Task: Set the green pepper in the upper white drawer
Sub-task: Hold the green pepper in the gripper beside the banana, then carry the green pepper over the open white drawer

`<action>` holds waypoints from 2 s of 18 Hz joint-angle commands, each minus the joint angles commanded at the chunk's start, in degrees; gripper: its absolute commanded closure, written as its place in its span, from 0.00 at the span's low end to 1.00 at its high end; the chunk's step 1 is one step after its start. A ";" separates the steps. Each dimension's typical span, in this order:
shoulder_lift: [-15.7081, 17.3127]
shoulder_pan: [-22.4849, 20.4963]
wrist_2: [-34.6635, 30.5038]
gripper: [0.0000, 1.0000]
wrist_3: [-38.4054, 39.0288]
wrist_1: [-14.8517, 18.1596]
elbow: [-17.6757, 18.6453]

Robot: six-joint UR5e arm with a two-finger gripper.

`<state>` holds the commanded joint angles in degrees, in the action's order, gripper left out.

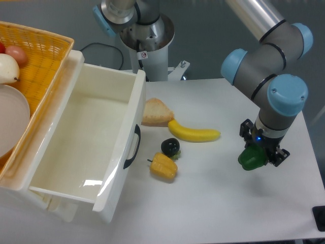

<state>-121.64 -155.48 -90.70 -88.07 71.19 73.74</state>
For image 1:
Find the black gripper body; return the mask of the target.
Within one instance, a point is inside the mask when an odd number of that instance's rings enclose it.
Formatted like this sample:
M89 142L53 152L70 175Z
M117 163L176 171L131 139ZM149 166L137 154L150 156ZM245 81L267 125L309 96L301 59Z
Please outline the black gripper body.
M271 130L268 128L257 128L253 126L250 130L251 142L250 147L258 150L264 150L266 154L276 154L279 144L282 141L286 130Z

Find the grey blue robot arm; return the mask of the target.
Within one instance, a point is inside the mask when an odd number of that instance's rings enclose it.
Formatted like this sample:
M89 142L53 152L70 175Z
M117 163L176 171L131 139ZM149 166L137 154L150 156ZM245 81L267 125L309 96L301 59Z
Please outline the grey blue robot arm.
M308 97L306 83L285 74L286 66L307 53L313 45L310 29L289 24L268 1L228 1L228 6L259 41L253 53L232 51L221 65L222 76L259 107L255 122L245 120L240 136L245 149L238 161L245 170L267 163L279 166L289 152L279 144ZM158 1L101 1L92 9L101 29L119 35L134 72L143 70L147 81L180 78L184 70L168 72L168 46L175 31L162 14Z

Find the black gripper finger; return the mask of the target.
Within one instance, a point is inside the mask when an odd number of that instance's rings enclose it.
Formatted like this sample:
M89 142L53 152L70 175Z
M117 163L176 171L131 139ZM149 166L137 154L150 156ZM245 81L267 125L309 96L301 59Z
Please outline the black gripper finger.
M240 124L239 135L245 141L245 148L249 147L253 143L251 130L253 129L253 123L250 119L246 119Z
M274 165L275 167L278 167L289 156L289 151L281 149L279 147L267 150L268 162Z

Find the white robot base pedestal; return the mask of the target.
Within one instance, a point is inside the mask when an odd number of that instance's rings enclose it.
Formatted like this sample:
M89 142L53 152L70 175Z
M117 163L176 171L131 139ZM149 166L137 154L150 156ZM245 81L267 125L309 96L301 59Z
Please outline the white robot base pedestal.
M190 63L182 60L176 67L169 67L169 45L175 36L174 25L169 17L160 14L151 25L135 23L120 33L120 38L129 51L132 70L143 70L146 80L185 80Z

